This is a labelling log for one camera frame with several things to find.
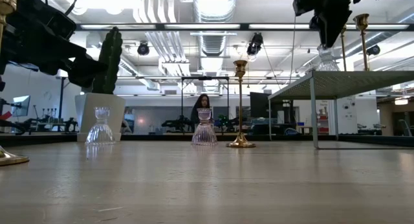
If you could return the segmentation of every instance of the cactus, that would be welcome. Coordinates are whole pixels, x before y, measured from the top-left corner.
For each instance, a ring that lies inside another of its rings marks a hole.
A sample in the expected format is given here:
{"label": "cactus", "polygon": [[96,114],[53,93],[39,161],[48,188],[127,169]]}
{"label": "cactus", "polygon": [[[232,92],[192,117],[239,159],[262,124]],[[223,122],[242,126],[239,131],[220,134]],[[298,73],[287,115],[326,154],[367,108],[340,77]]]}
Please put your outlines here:
{"label": "cactus", "polygon": [[93,93],[113,94],[115,82],[118,74],[118,66],[122,53],[122,35],[118,28],[114,27],[106,34],[102,43],[99,62],[108,65],[108,70],[104,73],[97,74],[93,81]]}

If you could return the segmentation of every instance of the candlestick base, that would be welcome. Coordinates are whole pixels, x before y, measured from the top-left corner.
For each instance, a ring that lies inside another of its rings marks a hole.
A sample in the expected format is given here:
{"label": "candlestick base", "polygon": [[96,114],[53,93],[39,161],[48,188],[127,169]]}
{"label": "candlestick base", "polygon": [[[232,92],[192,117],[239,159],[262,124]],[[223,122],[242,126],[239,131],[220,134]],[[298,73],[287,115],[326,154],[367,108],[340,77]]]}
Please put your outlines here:
{"label": "candlestick base", "polygon": [[0,146],[0,166],[28,162],[28,157],[21,155],[13,155],[8,153]]}
{"label": "candlestick base", "polygon": [[253,148],[256,147],[256,144],[248,142],[245,135],[239,132],[237,138],[232,143],[226,144],[226,146],[232,148]]}

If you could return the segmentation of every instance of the gold candlestick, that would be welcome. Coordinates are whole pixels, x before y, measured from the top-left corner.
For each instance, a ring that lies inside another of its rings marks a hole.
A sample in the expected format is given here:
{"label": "gold candlestick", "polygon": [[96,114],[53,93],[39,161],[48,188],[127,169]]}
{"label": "gold candlestick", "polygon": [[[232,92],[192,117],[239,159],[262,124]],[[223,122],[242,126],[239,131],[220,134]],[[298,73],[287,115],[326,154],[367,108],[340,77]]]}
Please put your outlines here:
{"label": "gold candlestick", "polygon": [[17,0],[0,0],[0,51],[1,40],[3,38],[3,27],[6,26],[6,16],[15,12],[17,9]]}
{"label": "gold candlestick", "polygon": [[360,14],[354,17],[356,28],[361,31],[362,50],[364,54],[364,65],[365,65],[364,71],[369,71],[368,59],[367,59],[367,45],[365,43],[365,29],[368,27],[368,17],[369,17],[369,14]]}
{"label": "gold candlestick", "polygon": [[8,153],[5,149],[3,149],[0,146],[0,166],[6,166],[22,162],[28,162],[28,157]]}
{"label": "gold candlestick", "polygon": [[347,61],[345,59],[345,41],[344,41],[344,33],[347,30],[347,25],[344,25],[341,30],[341,42],[342,42],[342,58],[343,58],[343,69],[347,71]]}
{"label": "gold candlestick", "polygon": [[[6,26],[6,16],[15,12],[17,9],[17,0],[0,0],[0,50],[1,40],[3,38],[3,28]],[[28,157],[13,155],[8,153],[0,146],[0,166],[28,162]]]}
{"label": "gold candlestick", "polygon": [[243,81],[243,76],[246,73],[247,61],[237,60],[233,62],[235,65],[235,75],[239,77],[239,94],[240,94],[240,105],[239,105],[239,134],[237,134],[236,139],[232,143],[228,143],[227,147],[233,148],[253,148],[256,147],[255,144],[250,143],[246,140],[245,134],[242,132],[243,125],[243,112],[242,112],[242,92],[241,92],[241,83]]}

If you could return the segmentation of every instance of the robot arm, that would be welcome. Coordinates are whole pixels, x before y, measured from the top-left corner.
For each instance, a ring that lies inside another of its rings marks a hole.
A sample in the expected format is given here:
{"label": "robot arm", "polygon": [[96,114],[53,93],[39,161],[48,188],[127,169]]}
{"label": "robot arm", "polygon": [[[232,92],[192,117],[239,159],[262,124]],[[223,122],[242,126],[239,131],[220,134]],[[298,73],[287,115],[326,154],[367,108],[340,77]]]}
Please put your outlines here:
{"label": "robot arm", "polygon": [[309,27],[319,32],[321,44],[332,47],[352,11],[351,0],[294,0],[293,9],[296,16],[314,11]]}

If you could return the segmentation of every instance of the clear glass vase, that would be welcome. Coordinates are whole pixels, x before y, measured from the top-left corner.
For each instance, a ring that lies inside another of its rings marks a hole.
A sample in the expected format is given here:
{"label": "clear glass vase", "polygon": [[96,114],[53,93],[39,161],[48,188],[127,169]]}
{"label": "clear glass vase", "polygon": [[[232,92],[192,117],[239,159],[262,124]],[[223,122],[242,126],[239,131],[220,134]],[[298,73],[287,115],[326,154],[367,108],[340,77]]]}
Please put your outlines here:
{"label": "clear glass vase", "polygon": [[317,71],[340,71],[338,65],[334,61],[332,48],[319,45],[318,52],[319,57],[321,58],[321,63],[319,64]]}
{"label": "clear glass vase", "polygon": [[200,124],[194,132],[192,144],[194,146],[214,146],[217,144],[217,137],[210,123],[212,111],[210,108],[198,108]]}
{"label": "clear glass vase", "polygon": [[86,145],[101,146],[114,143],[112,130],[108,125],[109,114],[109,107],[95,108],[96,124],[89,130],[88,137],[86,138]]}

